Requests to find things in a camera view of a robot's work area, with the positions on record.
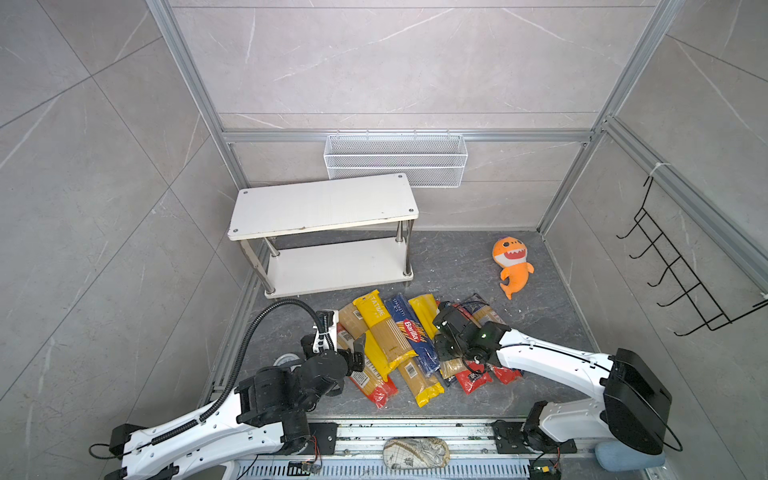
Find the blue Barilla spaghetti box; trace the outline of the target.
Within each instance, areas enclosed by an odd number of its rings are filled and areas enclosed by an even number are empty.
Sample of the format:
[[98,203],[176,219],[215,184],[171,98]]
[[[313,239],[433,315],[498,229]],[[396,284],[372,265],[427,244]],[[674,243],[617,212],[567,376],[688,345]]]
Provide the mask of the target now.
[[429,377],[437,373],[440,369],[437,351],[405,297],[398,293],[385,300],[384,304],[396,325],[415,351],[418,365],[423,374]]

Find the red spaghetti bag with label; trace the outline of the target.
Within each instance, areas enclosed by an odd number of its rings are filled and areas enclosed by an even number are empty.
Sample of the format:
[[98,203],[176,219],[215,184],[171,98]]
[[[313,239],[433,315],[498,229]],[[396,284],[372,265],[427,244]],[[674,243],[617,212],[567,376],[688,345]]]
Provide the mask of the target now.
[[388,373],[381,375],[378,371],[377,367],[384,366],[386,359],[378,344],[375,341],[370,343],[366,336],[367,334],[363,333],[354,337],[341,327],[337,333],[337,341],[342,349],[363,353],[363,370],[352,372],[350,378],[363,395],[381,409],[398,393],[398,389]]

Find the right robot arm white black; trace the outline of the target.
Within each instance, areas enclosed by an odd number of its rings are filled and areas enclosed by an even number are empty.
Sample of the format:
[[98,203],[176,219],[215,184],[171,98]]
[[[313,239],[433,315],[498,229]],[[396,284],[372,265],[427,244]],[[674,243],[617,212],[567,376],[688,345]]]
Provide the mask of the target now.
[[532,373],[584,394],[565,403],[539,401],[522,434],[535,450],[570,440],[616,440],[647,455],[668,444],[672,395],[635,352],[587,352],[526,335],[505,323],[475,324],[459,304],[442,302],[433,320],[438,350],[484,374],[492,368]]

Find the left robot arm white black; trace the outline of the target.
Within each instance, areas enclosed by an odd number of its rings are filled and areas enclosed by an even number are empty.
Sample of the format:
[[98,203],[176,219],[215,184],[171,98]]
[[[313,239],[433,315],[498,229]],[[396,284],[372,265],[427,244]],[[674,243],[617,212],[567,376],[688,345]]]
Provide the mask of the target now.
[[121,465],[108,478],[182,479],[247,455],[303,451],[313,440],[308,412],[363,370],[364,346],[359,338],[305,360],[284,354],[211,403],[212,413],[200,408],[156,427],[115,428],[109,451]]

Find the yellow spaghetti bag with barcode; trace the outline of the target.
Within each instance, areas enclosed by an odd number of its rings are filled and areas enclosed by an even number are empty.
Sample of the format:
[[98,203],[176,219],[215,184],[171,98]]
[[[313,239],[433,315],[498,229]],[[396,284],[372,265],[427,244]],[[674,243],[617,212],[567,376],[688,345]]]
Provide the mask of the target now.
[[460,357],[454,357],[450,351],[449,338],[438,331],[433,321],[438,314],[438,303],[432,294],[423,294],[408,301],[416,314],[423,330],[431,340],[440,361],[440,374],[448,382],[456,382],[455,376],[467,368]]

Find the yellow wholewheat spaghetti bag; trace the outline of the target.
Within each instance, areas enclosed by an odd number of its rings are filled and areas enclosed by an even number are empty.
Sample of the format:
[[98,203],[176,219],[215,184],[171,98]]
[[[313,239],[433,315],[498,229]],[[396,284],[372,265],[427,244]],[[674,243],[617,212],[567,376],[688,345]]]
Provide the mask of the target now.
[[358,297],[353,301],[353,305],[362,315],[363,321],[381,348],[390,371],[416,356],[404,333],[385,307],[378,290]]

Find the tan yellow pasta bag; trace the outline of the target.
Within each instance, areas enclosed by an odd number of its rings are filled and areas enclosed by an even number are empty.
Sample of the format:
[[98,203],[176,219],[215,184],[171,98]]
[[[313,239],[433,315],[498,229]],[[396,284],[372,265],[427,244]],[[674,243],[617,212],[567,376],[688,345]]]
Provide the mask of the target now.
[[382,380],[387,382],[392,368],[359,310],[350,303],[339,311],[339,320],[341,325],[354,340],[364,338],[364,351],[366,357],[372,363]]

